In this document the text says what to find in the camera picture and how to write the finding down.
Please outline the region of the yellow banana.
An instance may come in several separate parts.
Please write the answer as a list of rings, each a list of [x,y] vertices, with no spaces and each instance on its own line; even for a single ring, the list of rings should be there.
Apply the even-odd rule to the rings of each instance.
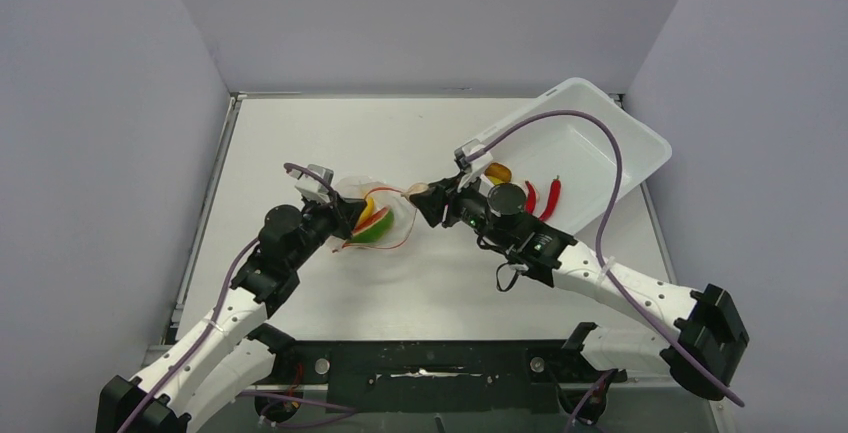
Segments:
[[[357,224],[360,225],[360,224],[364,223],[366,220],[368,220],[373,215],[374,209],[375,209],[374,199],[370,196],[367,196],[365,198],[365,207],[364,207],[363,211],[361,212],[361,214],[360,214],[360,216],[357,220]]]

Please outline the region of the beige ginger piece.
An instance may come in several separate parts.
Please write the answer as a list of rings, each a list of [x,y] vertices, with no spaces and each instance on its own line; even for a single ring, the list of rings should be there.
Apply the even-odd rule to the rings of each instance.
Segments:
[[[430,186],[427,183],[419,182],[411,185],[405,192],[404,196],[406,198],[411,198],[414,195],[419,195],[422,193],[426,193],[429,190]]]

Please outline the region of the clear zip top bag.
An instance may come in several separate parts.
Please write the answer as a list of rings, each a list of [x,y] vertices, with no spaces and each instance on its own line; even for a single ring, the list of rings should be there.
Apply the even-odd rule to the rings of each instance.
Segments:
[[[326,247],[333,253],[347,249],[392,250],[409,239],[418,210],[407,200],[403,188],[366,176],[339,180],[336,190],[346,199],[362,199],[365,210],[353,229],[352,237],[332,237]]]

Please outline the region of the watermelon slice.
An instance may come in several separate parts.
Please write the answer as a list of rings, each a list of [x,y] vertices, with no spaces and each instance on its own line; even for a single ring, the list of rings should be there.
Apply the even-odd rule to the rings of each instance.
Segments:
[[[395,213],[390,206],[378,210],[353,231],[350,239],[354,244],[373,244],[385,237],[393,228]]]

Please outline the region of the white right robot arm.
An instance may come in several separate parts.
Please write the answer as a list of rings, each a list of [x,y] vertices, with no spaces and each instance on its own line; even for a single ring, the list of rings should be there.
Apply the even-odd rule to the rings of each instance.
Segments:
[[[563,351],[568,375],[585,380],[605,369],[657,371],[701,398],[743,403],[730,383],[750,336],[728,291],[714,284],[697,290],[640,273],[533,216],[524,200],[512,184],[487,194],[476,186],[451,187],[435,221],[469,226],[479,248],[501,255],[517,276],[590,298],[649,328],[630,345],[595,329]]]

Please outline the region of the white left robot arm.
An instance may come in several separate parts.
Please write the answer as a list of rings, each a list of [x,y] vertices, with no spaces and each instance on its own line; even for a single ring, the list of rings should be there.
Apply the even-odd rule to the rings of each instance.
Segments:
[[[211,310],[160,358],[101,390],[98,432],[194,432],[247,386],[270,374],[292,338],[269,319],[299,286],[299,269],[322,247],[382,249],[364,239],[374,192],[345,195],[301,179],[302,207],[280,205],[236,256]]]

